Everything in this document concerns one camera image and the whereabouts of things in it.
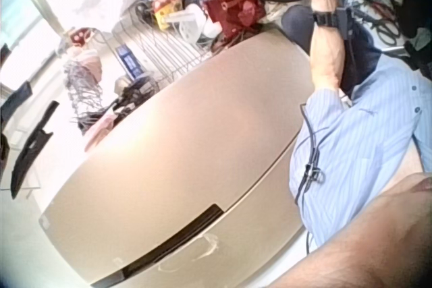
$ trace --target wire rack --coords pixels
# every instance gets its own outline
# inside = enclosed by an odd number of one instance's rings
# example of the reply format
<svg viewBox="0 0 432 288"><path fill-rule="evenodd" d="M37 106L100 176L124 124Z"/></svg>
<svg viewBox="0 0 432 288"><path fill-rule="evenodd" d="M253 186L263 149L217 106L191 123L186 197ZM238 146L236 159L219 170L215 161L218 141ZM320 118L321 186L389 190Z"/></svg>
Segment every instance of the wire rack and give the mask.
<svg viewBox="0 0 432 288"><path fill-rule="evenodd" d="M183 40L175 24L167 30L160 30L152 9L148 9L147 20L137 14L136 6L142 4L142 1L133 4L112 33L96 31L91 42L96 43L93 47L97 47L97 43L99 46L107 45L125 70L126 67L115 50L121 45L127 45L143 70L162 89L210 58L211 40L200 39L197 44L191 45Z"/></svg>

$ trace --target scissors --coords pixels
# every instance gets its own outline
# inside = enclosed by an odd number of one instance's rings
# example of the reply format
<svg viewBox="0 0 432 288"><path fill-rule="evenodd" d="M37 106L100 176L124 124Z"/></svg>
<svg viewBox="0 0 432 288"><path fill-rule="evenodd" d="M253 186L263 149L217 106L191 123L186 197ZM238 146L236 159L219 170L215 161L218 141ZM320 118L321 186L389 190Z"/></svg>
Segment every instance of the scissors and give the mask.
<svg viewBox="0 0 432 288"><path fill-rule="evenodd" d="M352 6L352 13L362 21L371 23L371 30L376 31L379 39L387 46L394 47L402 33L396 22L394 10L384 3L375 0L363 0L363 3L356 3ZM374 18L363 12L358 7L368 3L382 18Z"/></svg>

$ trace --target skin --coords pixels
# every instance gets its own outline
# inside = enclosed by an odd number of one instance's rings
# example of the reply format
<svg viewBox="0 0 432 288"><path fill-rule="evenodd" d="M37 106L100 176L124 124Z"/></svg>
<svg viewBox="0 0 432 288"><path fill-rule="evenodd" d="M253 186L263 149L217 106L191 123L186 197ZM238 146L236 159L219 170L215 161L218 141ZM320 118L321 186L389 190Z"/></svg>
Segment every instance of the skin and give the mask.
<svg viewBox="0 0 432 288"><path fill-rule="evenodd" d="M428 287L423 281L432 266L430 176L411 175L383 192L272 287Z"/></svg>
<svg viewBox="0 0 432 288"><path fill-rule="evenodd" d="M311 4L316 11L334 11L337 1ZM338 91L344 64L339 32L315 26L310 51L315 90ZM432 269L430 176L417 173L382 192L272 287L428 287L422 281Z"/></svg>

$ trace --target black wristwatch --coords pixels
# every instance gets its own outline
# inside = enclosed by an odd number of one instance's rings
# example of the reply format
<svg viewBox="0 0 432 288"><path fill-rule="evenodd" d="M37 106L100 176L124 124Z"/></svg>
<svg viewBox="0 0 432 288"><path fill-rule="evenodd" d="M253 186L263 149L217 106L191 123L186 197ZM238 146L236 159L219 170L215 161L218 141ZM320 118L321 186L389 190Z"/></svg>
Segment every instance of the black wristwatch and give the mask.
<svg viewBox="0 0 432 288"><path fill-rule="evenodd" d="M318 26L337 28L344 40L352 35L352 14L350 8L336 8L334 12L314 11L313 20Z"/></svg>

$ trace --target red object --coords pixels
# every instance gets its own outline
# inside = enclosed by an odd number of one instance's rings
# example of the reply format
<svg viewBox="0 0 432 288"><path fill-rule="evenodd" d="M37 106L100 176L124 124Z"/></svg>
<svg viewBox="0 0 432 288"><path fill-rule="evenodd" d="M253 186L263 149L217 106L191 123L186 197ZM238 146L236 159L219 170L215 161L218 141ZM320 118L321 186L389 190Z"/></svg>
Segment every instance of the red object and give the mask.
<svg viewBox="0 0 432 288"><path fill-rule="evenodd" d="M265 16L259 0L206 0L205 7L213 22L219 22L228 40L247 30Z"/></svg>

